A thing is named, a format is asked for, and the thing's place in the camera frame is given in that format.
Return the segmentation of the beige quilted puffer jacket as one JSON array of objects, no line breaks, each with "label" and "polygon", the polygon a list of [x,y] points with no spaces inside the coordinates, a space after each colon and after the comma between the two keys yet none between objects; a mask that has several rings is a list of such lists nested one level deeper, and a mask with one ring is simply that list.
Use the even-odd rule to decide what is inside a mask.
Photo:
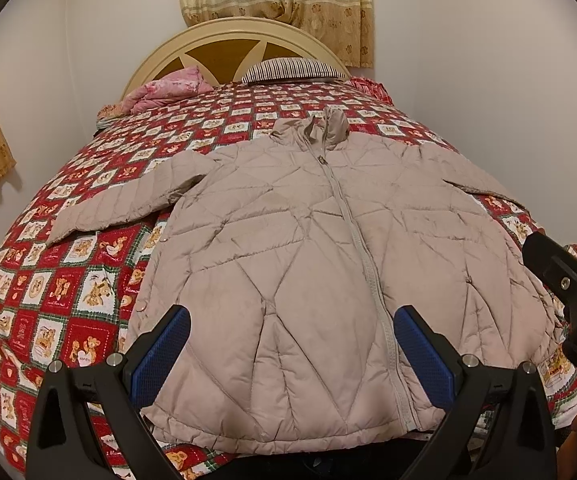
[{"label": "beige quilted puffer jacket", "polygon": [[158,440],[338,450],[441,418],[397,344],[400,307],[488,365],[554,352],[553,301],[479,193],[507,196],[459,153],[356,132],[327,108],[181,152],[65,209],[50,237],[170,209],[127,335],[175,304],[190,311],[190,338],[144,411]]}]

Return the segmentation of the red teddy-bear patchwork bedspread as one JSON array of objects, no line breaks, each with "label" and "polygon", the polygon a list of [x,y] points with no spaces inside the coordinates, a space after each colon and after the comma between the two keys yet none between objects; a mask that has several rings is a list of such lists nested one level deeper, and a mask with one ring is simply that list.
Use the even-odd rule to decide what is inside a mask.
[{"label": "red teddy-bear patchwork bedspread", "polygon": [[436,143],[425,126],[347,82],[214,91],[112,120],[46,184],[0,246],[0,453],[26,467],[26,446],[49,360],[101,362],[125,344],[143,274],[168,212],[98,234],[49,242],[57,214],[183,151],[209,153],[267,134],[280,118],[345,112],[356,132]]}]

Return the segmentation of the red cloth by pillow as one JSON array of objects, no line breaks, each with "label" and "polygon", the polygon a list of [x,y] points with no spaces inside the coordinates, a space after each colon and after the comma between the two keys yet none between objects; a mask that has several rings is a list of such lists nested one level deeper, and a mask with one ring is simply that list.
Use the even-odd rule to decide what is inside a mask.
[{"label": "red cloth by pillow", "polygon": [[351,76],[347,81],[351,87],[361,91],[367,96],[381,101],[389,106],[393,106],[394,102],[389,92],[381,82],[375,81],[367,77]]}]

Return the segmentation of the striped pillow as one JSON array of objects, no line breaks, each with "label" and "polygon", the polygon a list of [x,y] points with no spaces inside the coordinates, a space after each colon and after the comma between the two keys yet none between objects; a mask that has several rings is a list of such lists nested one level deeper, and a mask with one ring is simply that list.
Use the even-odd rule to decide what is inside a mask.
[{"label": "striped pillow", "polygon": [[339,70],[312,58],[269,58],[249,67],[242,76],[241,83],[344,78],[345,75]]}]

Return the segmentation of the pink folded blanket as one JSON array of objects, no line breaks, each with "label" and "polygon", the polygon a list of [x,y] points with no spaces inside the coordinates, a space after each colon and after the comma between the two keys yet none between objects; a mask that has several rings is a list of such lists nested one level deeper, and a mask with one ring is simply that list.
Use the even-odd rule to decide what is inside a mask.
[{"label": "pink folded blanket", "polygon": [[118,103],[105,105],[98,112],[98,120],[143,113],[151,108],[194,98],[212,90],[214,87],[204,78],[198,67],[182,68],[160,79],[142,84]]}]

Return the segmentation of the cream and brown headboard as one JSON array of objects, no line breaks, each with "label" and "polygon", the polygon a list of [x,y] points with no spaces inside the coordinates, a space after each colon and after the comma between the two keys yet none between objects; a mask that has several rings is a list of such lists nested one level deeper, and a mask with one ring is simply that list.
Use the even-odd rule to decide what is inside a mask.
[{"label": "cream and brown headboard", "polygon": [[317,38],[302,29],[265,18],[218,18],[194,25],[156,48],[133,73],[124,96],[175,70],[196,66],[213,86],[239,81],[250,66],[270,58],[314,58],[335,68],[345,79],[344,63]]}]

